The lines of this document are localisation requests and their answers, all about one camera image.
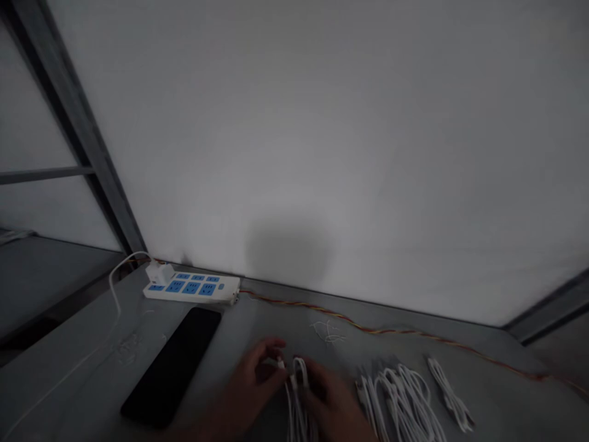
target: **charging cable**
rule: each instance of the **charging cable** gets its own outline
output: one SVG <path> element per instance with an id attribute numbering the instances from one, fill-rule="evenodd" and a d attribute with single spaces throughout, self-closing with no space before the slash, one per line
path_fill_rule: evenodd
<path id="1" fill-rule="evenodd" d="M 110 326 L 110 330 L 108 335 L 106 335 L 106 338 L 104 338 L 104 340 L 96 347 L 94 348 L 90 353 L 88 353 L 86 356 L 84 356 L 82 359 L 80 359 L 53 387 L 51 387 L 45 394 L 43 394 L 43 396 L 41 396 L 33 405 L 31 405 L 23 414 L 22 416 L 20 416 L 17 421 L 12 424 L 12 426 L 8 429 L 8 431 L 4 434 L 4 436 L 2 437 L 2 441 L 5 441 L 6 439 L 8 439 L 8 437 L 12 434 L 12 432 L 20 425 L 20 423 L 29 415 L 32 413 L 32 411 L 37 408 L 37 406 L 39 406 L 39 404 L 41 404 L 51 393 L 53 393 L 55 391 L 55 389 L 57 389 L 57 387 L 59 387 L 60 385 L 62 385 L 63 382 L 65 382 L 73 372 L 75 372 L 78 368 L 80 368 L 88 359 L 90 359 L 92 356 L 94 356 L 94 354 L 100 350 L 100 348 L 102 348 L 106 342 L 108 342 L 108 340 L 110 339 L 112 333 L 115 331 L 115 328 L 118 325 L 118 321 L 121 317 L 121 304 L 118 302 L 118 297 L 117 294 L 115 292 L 115 287 L 113 286 L 112 283 L 112 276 L 113 274 L 117 271 L 117 269 L 119 267 L 121 267 L 121 265 L 125 264 L 127 262 L 127 260 L 135 255 L 139 255 L 139 254 L 144 254 L 147 255 L 148 257 L 150 257 L 153 260 L 153 257 L 147 253 L 147 252 L 135 252 L 132 253 L 131 255 L 127 256 L 124 260 L 122 260 L 109 274 L 109 285 L 110 285 L 110 291 L 112 293 L 112 298 L 115 301 L 115 307 L 117 308 L 117 318 L 115 319 L 115 321 L 113 322 L 113 324 Z"/>
<path id="2" fill-rule="evenodd" d="M 284 368 L 284 361 L 279 360 L 278 366 Z M 288 400 L 288 435 L 287 442 L 318 442 L 319 430 L 315 421 L 303 408 L 300 396 L 298 376 L 302 381 L 302 388 L 309 388 L 307 366 L 301 358 L 293 359 L 293 374 L 285 384 Z"/>
<path id="3" fill-rule="evenodd" d="M 450 412 L 454 415 L 454 419 L 458 424 L 460 430 L 463 433 L 466 432 L 473 432 L 474 431 L 474 420 L 472 420 L 471 415 L 464 405 L 464 402 L 452 389 L 444 371 L 442 370 L 442 366 L 439 362 L 433 358 L 428 359 L 429 370 L 431 374 L 434 376 L 438 386 L 442 390 L 444 394 L 444 401 L 446 402 L 446 407 L 450 410 Z"/>
<path id="4" fill-rule="evenodd" d="M 446 442 L 444 429 L 430 407 L 430 392 L 423 378 L 403 364 L 386 368 L 372 378 L 361 378 L 368 419 L 380 442 L 389 442 L 378 386 L 382 389 L 398 442 Z"/>

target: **right hand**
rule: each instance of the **right hand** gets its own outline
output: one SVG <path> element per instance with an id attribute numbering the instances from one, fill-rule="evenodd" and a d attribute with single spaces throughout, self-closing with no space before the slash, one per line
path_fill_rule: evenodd
<path id="1" fill-rule="evenodd" d="M 286 370 L 264 363 L 268 358 L 284 360 L 280 349 L 286 345 L 282 339 L 266 338 L 249 350 L 187 438 L 199 442 L 239 440 L 287 380 Z"/>
<path id="2" fill-rule="evenodd" d="M 323 399 L 317 397 L 312 389 L 303 393 L 307 410 L 317 421 L 323 436 L 329 442 L 378 442 L 344 380 L 312 359 L 302 359 L 309 377 L 325 392 Z"/>

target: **smartphone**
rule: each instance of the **smartphone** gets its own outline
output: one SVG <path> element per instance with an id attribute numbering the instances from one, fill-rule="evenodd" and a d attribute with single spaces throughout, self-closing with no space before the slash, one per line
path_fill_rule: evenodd
<path id="1" fill-rule="evenodd" d="M 219 312 L 191 309 L 131 392 L 121 414 L 158 430 L 166 428 L 219 322 Z"/>

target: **left hand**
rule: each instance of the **left hand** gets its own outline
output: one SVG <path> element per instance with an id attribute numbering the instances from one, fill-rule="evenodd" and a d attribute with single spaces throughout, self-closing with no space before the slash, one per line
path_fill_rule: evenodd
<path id="1" fill-rule="evenodd" d="M 196 432 L 190 432 L 190 439 L 230 442 L 241 437 L 287 380 L 286 370 L 264 363 L 267 358 L 284 360 L 279 348 L 286 345 L 280 338 L 266 338 L 249 350 L 224 391 L 202 417 Z"/>

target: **power strip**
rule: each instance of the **power strip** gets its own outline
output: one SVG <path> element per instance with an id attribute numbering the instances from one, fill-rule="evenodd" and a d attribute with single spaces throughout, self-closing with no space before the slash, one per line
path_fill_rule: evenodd
<path id="1" fill-rule="evenodd" d="M 150 282 L 143 289 L 146 298 L 192 303 L 229 303 L 239 292 L 239 278 L 204 273 L 176 272 L 167 285 Z"/>

